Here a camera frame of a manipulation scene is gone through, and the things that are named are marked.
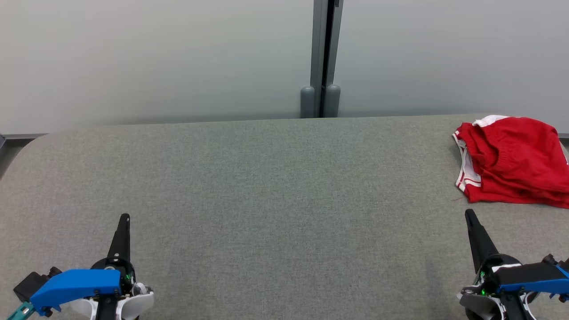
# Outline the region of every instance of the red cloth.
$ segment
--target red cloth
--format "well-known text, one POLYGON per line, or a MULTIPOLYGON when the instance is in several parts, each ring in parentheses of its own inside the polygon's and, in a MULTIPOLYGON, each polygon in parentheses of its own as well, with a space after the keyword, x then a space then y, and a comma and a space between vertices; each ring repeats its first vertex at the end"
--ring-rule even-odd
POLYGON ((470 202, 545 203, 569 209, 569 165, 552 126, 488 116, 455 134, 463 156, 456 185, 470 202))

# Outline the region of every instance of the teal connector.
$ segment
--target teal connector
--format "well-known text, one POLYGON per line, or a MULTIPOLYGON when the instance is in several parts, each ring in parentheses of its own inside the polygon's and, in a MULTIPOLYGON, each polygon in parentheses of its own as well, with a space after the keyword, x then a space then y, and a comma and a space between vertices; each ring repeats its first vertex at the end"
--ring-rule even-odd
POLYGON ((29 302, 24 302, 22 305, 8 317, 8 320, 26 320, 31 317, 35 312, 34 306, 29 302))

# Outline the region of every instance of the gray table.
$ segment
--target gray table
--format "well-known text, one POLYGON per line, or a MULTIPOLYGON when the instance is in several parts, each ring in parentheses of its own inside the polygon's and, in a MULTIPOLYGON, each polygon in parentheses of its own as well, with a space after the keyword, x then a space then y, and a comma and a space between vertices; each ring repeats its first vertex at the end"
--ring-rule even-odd
MULTIPOLYGON (((86 268, 132 216, 142 319, 465 319, 472 207, 498 250, 569 257, 569 212, 468 204, 474 116, 110 126, 50 134, 0 180, 0 315, 29 272, 86 268)), ((541 297, 538 317, 569 309, 541 297)), ((80 319, 68 310, 54 319, 80 319)))

